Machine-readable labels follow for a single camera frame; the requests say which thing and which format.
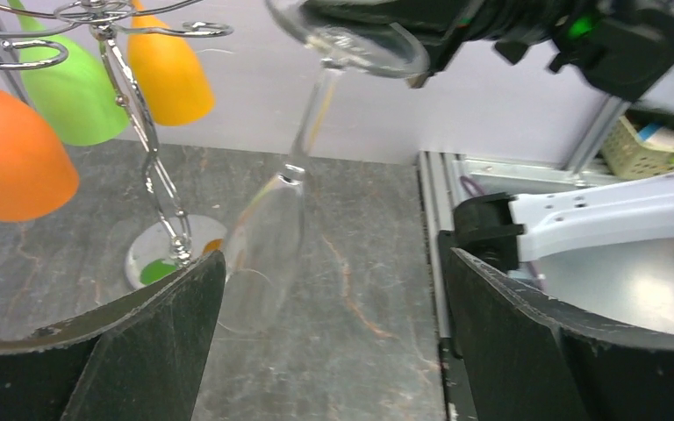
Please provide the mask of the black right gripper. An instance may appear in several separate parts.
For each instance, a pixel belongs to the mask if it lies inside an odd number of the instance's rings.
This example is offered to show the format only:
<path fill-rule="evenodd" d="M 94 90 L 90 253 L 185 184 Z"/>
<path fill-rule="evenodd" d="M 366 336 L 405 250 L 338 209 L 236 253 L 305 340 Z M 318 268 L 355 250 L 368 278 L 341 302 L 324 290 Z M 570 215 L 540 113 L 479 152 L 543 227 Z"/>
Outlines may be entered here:
<path fill-rule="evenodd" d="M 405 28 L 429 57 L 428 70 L 408 82 L 413 89 L 444 71 L 465 42 L 492 40 L 527 48 L 549 39 L 564 17 L 563 1 L 306 1 L 303 6 L 345 23 Z"/>

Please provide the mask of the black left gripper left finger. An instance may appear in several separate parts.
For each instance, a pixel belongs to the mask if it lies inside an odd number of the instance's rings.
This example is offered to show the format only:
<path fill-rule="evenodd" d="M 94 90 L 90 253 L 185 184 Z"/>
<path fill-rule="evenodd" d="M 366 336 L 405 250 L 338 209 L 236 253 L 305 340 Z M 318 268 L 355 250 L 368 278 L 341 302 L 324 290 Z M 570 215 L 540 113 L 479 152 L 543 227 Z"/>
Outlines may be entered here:
<path fill-rule="evenodd" d="M 226 281 L 222 253 L 78 317 L 0 340 L 0 420 L 188 420 Z"/>

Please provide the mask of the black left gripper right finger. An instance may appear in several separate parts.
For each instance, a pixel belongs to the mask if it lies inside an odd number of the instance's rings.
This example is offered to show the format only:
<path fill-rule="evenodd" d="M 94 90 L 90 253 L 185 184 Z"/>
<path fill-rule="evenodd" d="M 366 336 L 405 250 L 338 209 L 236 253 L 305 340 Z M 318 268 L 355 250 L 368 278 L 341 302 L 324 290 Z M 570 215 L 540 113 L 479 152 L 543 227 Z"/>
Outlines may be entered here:
<path fill-rule="evenodd" d="M 458 248 L 443 272 L 483 420 L 674 420 L 674 335 L 625 325 Z"/>

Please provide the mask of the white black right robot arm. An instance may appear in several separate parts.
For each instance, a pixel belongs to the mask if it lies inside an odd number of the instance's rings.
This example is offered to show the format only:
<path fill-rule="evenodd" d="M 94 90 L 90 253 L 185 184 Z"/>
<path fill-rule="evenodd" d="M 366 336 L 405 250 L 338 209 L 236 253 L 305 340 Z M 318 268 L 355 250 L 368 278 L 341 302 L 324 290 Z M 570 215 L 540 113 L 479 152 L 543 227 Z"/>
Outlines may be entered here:
<path fill-rule="evenodd" d="M 322 18 L 403 26 L 429 54 L 427 76 L 461 45 L 490 41 L 508 63 L 550 41 L 551 72 L 674 113 L 674 1 L 308 1 Z M 593 246 L 674 238 L 674 173 L 553 195 L 478 196 L 454 211 L 451 246 L 506 272 Z"/>

